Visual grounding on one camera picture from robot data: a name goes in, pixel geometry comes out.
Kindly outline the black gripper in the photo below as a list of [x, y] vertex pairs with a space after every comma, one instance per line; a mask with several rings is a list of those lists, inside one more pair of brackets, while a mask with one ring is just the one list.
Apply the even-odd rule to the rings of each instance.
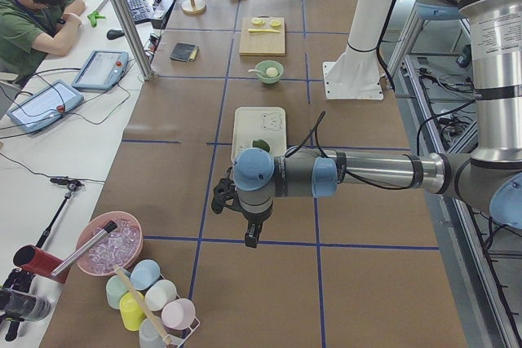
[[248, 226], [244, 235], [246, 247], [255, 247], [263, 229], [263, 223], [272, 214], [273, 198], [262, 190], [241, 190], [230, 178], [221, 178], [213, 189], [211, 209], [221, 214], [224, 209], [241, 213]]

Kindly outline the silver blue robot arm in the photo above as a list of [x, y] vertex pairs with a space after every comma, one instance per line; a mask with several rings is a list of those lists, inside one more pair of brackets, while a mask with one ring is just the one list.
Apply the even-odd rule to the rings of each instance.
[[275, 156], [247, 148], [213, 190], [216, 213], [247, 221], [255, 247], [277, 197], [332, 196], [341, 183], [386, 190], [422, 188], [461, 200], [501, 224], [521, 225], [521, 0], [417, 0], [428, 20], [466, 19], [478, 144], [469, 154], [383, 155], [307, 148]]

